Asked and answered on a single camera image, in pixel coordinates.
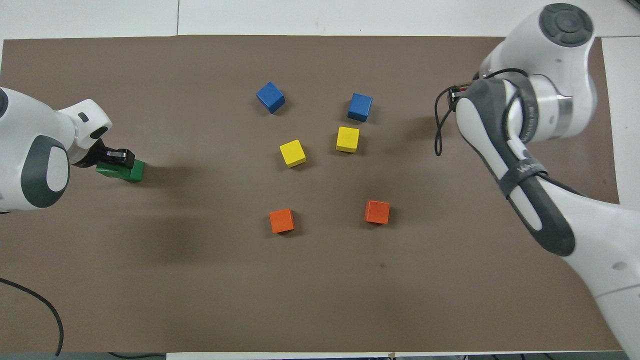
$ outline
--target cable strap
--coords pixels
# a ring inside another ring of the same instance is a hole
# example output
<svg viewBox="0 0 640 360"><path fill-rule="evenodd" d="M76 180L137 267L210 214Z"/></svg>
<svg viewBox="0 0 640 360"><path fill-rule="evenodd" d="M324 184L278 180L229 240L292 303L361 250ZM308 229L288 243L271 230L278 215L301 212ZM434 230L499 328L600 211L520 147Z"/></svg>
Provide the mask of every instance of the cable strap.
<svg viewBox="0 0 640 360"><path fill-rule="evenodd" d="M500 191L505 197L516 188L524 179L533 176L539 172L547 173L545 167L536 158L526 158L518 161L498 180Z"/></svg>

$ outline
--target yellow cube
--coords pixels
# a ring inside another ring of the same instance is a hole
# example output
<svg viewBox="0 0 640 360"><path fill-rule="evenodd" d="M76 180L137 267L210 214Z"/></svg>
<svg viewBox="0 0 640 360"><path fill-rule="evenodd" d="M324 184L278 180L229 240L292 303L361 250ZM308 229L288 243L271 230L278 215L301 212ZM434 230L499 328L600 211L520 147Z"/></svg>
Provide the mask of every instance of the yellow cube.
<svg viewBox="0 0 640 360"><path fill-rule="evenodd" d="M300 165L307 160L305 152L302 150L302 145L300 145L300 140L298 139L281 145L280 152L282 153L282 157L284 158L284 162L287 164L287 167L290 168Z"/></svg>
<svg viewBox="0 0 640 360"><path fill-rule="evenodd" d="M340 126L338 128L338 142L335 144L335 149L338 151L356 152L358 149L359 136L360 129Z"/></svg>

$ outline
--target cube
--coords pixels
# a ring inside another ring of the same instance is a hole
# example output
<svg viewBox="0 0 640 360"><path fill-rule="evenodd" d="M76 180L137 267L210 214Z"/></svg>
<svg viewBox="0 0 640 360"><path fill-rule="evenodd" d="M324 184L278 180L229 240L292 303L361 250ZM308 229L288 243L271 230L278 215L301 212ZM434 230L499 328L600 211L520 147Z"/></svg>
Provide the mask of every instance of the cube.
<svg viewBox="0 0 640 360"><path fill-rule="evenodd" d="M347 117L349 119L357 120L360 122L367 121L367 117L369 116L369 109L371 109L372 102L372 97L353 93L353 96L351 96L351 104L349 105L349 113L347 113Z"/></svg>
<svg viewBox="0 0 640 360"><path fill-rule="evenodd" d="M272 114L285 103L284 94L270 81L255 95Z"/></svg>
<svg viewBox="0 0 640 360"><path fill-rule="evenodd" d="M95 167L95 171L106 177L116 177L118 179L126 180L130 183L137 183L142 181L142 174L145 171L145 163L138 159L135 159L135 161L133 162L133 167L126 168L123 165L113 165L98 161Z"/></svg>
<svg viewBox="0 0 640 360"><path fill-rule="evenodd" d="M388 202L374 200L367 201L364 220L374 224L387 224L389 223L390 208L391 205Z"/></svg>
<svg viewBox="0 0 640 360"><path fill-rule="evenodd" d="M274 234L290 231L295 228L293 224L293 212L291 209L282 209L269 213L269 221L271 221L271 231Z"/></svg>
<svg viewBox="0 0 640 360"><path fill-rule="evenodd" d="M338 127L338 141L335 144L335 149L338 151L356 152L359 137L360 129L340 126Z"/></svg>
<svg viewBox="0 0 640 360"><path fill-rule="evenodd" d="M298 139L281 145L280 152L282 153L285 164L287 164L289 168L300 165L307 160L305 152L302 150L300 140Z"/></svg>

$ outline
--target black circular cap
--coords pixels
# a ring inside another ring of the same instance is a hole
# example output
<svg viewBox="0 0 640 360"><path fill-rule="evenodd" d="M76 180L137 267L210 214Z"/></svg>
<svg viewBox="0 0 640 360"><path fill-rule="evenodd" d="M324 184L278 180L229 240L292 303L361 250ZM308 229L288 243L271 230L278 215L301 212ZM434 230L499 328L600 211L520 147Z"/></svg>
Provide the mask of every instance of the black circular cap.
<svg viewBox="0 0 640 360"><path fill-rule="evenodd" d="M593 36L593 23L586 12L571 4L545 6L539 19L542 33L554 44L577 47Z"/></svg>
<svg viewBox="0 0 640 360"><path fill-rule="evenodd" d="M0 117L4 115L7 106L9 106L9 97L4 90L0 89Z"/></svg>

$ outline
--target blue cube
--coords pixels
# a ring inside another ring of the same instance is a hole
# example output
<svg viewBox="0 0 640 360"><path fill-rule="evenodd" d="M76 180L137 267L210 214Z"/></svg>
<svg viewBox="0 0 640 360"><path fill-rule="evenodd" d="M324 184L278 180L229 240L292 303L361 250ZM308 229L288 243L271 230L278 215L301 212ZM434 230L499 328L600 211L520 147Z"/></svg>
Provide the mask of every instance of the blue cube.
<svg viewBox="0 0 640 360"><path fill-rule="evenodd" d="M347 117L349 119L357 120L365 122L367 121L367 117L369 116L369 109L371 109L371 103L373 102L373 98L353 93L351 97L351 105L349 105L349 113Z"/></svg>
<svg viewBox="0 0 640 360"><path fill-rule="evenodd" d="M262 105L272 114L284 105L285 102L284 94L270 81L255 93L255 95Z"/></svg>

